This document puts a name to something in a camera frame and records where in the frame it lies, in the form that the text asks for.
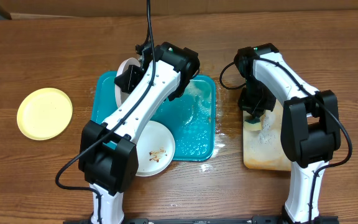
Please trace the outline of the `green yellow sponge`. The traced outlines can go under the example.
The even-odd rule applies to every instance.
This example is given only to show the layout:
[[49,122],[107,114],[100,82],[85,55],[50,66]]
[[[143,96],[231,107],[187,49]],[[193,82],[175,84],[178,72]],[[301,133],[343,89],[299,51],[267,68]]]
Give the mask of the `green yellow sponge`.
[[262,129],[262,123],[260,121],[260,118],[246,118],[243,122],[243,128],[248,131],[260,131]]

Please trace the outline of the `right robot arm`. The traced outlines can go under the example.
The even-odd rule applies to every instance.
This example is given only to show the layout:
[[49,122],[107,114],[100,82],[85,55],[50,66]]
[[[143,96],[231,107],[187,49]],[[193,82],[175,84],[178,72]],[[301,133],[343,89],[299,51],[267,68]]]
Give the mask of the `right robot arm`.
[[291,177],[277,223],[338,223],[338,217],[321,216],[318,210],[324,170],[341,145],[336,95],[307,84],[271,43],[239,49],[234,65],[246,80],[241,110],[256,119],[277,101],[283,107],[280,140]]

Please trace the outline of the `yellow-green plate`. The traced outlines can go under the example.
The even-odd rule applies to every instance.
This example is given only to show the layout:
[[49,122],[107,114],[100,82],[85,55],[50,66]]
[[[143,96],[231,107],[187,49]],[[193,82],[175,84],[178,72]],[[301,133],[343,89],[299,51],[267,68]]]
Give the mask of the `yellow-green plate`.
[[56,88],[41,88],[20,104],[17,125],[25,137],[43,141],[61,134],[72,116],[73,105],[66,93]]

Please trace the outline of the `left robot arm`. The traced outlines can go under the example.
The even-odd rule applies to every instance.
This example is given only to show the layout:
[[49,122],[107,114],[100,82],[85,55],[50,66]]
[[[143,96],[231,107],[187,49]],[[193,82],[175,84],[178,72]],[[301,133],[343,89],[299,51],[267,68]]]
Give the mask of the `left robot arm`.
[[198,53],[164,42],[153,49],[142,79],[126,101],[102,123],[82,130],[78,168],[93,192],[89,223],[122,223],[123,193],[139,168],[136,144],[165,100],[182,96],[200,68]]

